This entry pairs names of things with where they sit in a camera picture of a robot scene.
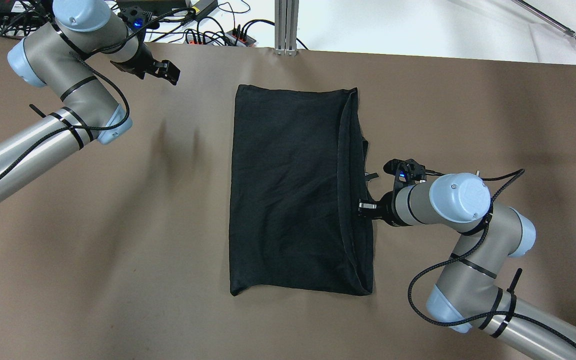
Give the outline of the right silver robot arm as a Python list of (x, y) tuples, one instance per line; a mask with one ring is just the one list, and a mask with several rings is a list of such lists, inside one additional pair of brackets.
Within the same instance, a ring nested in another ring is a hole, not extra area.
[(498, 202), (483, 178), (453, 173), (433, 181), (397, 183), (380, 201), (360, 200), (359, 214), (395, 227), (443, 224), (460, 235), (450, 256), (409, 283), (407, 300), (426, 322), (466, 334), (481, 330), (535, 360), (576, 360), (576, 326), (519, 298), (518, 269), (496, 285), (508, 258), (534, 246), (533, 223)]

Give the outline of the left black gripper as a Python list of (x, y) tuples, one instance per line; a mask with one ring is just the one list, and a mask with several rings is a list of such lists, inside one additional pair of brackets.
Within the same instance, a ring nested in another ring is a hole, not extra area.
[(139, 44), (135, 54), (126, 61), (110, 61), (115, 68), (130, 73), (143, 80), (146, 74), (167, 80), (173, 86), (178, 84), (180, 71), (171, 71), (173, 68), (169, 60), (156, 61), (146, 44)]

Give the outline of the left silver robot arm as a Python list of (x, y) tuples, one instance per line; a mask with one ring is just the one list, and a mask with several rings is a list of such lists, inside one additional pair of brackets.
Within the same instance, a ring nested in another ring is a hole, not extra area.
[(7, 61), (26, 84), (51, 89), (62, 107), (0, 143), (0, 203), (86, 145), (109, 144), (132, 126), (127, 100), (112, 96), (109, 79), (87, 59), (104, 54), (139, 79), (179, 80), (179, 69), (155, 60), (105, 1), (55, 0), (52, 9), (53, 19), (21, 39)]

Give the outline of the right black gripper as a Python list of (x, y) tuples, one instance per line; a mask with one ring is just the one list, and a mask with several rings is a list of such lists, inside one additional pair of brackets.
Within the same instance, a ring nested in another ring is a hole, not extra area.
[(358, 216), (362, 219), (381, 220), (389, 226), (399, 226), (400, 218), (394, 207), (394, 200), (393, 193), (386, 193), (377, 203), (359, 201)]

